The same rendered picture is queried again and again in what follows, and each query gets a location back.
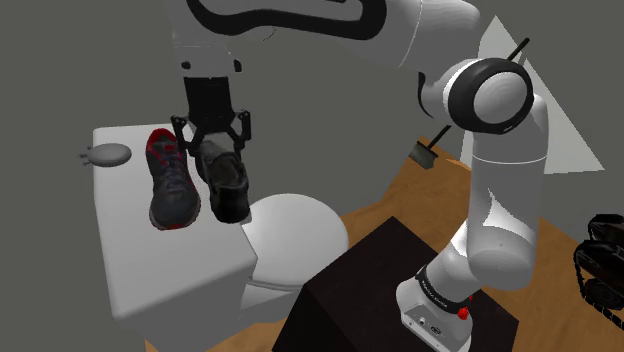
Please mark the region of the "white toilet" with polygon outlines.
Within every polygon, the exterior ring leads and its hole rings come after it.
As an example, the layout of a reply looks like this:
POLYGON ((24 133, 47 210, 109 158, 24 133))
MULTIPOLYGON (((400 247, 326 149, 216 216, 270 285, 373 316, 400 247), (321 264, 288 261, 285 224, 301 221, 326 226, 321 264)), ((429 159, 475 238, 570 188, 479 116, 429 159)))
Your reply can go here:
POLYGON ((148 125, 98 128, 95 145, 131 158, 95 168, 94 203, 111 312, 158 352, 205 352, 255 323, 286 318, 304 284, 348 248, 327 205, 277 194, 256 201, 246 224, 204 207, 190 226, 161 231, 148 217, 148 125))

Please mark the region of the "black boxy object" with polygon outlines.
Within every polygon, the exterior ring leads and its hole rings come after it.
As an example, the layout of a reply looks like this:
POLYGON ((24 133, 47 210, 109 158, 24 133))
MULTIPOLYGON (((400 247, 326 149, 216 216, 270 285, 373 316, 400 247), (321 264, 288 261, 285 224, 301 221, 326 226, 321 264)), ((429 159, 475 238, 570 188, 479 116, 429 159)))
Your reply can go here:
POLYGON ((589 238, 573 253, 581 297, 624 331, 624 216, 597 214, 587 224, 589 238))

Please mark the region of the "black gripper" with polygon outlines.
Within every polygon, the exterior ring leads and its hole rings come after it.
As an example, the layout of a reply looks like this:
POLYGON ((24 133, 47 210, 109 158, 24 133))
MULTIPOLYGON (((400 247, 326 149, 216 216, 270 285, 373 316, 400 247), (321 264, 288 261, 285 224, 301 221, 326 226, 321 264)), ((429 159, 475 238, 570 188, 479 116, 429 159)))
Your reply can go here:
POLYGON ((177 145, 192 157, 200 155, 200 145, 206 133, 223 133, 231 138, 234 152, 240 153, 251 140, 251 113, 247 110, 234 112, 232 108, 229 79, 227 77, 185 77, 184 87, 188 102, 188 116, 170 117, 177 145), (240 123, 240 132, 233 123, 240 123), (193 138, 187 141, 183 129, 195 128, 193 138))

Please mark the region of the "black ankle boot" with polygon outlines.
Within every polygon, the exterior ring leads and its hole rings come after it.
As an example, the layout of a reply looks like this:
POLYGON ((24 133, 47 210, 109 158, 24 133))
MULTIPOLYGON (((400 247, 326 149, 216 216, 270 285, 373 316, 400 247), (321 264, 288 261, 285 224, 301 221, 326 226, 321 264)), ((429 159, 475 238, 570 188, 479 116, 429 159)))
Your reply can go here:
POLYGON ((208 185, 211 210, 222 223, 239 223, 250 213, 249 180, 241 158, 211 140, 204 140, 195 158, 200 178, 208 185))

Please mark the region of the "grey and red sneaker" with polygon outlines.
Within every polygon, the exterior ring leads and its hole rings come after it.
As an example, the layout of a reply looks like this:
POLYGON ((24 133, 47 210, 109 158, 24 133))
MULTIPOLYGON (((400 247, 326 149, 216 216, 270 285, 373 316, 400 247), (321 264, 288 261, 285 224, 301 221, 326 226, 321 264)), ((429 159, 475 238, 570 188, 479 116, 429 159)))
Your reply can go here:
POLYGON ((199 215, 201 198, 189 173, 187 154, 179 148, 176 136, 165 128, 153 130, 145 156, 153 181, 151 224, 161 231, 191 225, 199 215))

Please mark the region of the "dark robot stand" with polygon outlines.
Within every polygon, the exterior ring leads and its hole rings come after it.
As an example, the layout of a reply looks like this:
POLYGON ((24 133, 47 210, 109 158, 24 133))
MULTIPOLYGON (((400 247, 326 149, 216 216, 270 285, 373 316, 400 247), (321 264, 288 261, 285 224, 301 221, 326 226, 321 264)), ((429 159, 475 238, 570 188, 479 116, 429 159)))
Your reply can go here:
POLYGON ((518 321, 482 291, 469 304, 466 342, 457 316, 401 313, 397 286, 435 256, 389 218, 303 286, 272 352, 512 352, 518 321))

